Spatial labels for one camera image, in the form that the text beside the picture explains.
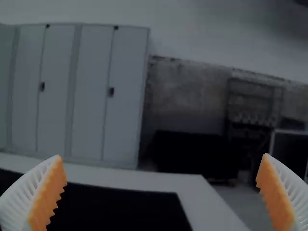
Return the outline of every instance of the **metal cabinet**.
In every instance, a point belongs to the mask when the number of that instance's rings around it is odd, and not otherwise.
[[[14,31],[7,150],[135,167],[149,29],[51,24]]]

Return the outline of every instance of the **white table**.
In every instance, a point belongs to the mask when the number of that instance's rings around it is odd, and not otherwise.
[[[0,168],[25,173],[42,160],[0,153]],[[249,231],[202,176],[64,164],[69,182],[119,189],[176,192],[194,231]]]

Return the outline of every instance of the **cabinet handle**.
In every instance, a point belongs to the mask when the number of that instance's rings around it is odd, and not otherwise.
[[[39,84],[39,90],[40,90],[41,92],[43,92],[43,91],[45,90],[45,82],[41,82],[41,83]]]
[[[112,98],[115,94],[115,88],[114,87],[110,87],[108,90],[108,95],[110,98]]]

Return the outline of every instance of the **black mat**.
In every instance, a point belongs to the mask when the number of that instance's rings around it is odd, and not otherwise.
[[[0,195],[21,174],[0,169]],[[68,183],[48,231],[191,231],[176,193]]]

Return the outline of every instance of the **cabinet door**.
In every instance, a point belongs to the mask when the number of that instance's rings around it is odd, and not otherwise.
[[[44,26],[21,26],[15,59],[12,96],[12,145],[34,152],[37,142],[37,107]]]
[[[14,35],[14,26],[0,24],[0,148],[6,147],[7,142],[6,115]]]
[[[63,155],[70,58],[74,26],[46,29],[38,110],[38,151]]]
[[[115,31],[110,67],[103,159],[133,165],[139,146],[148,30],[120,27]]]
[[[113,27],[83,26],[76,72],[72,156],[101,160]]]

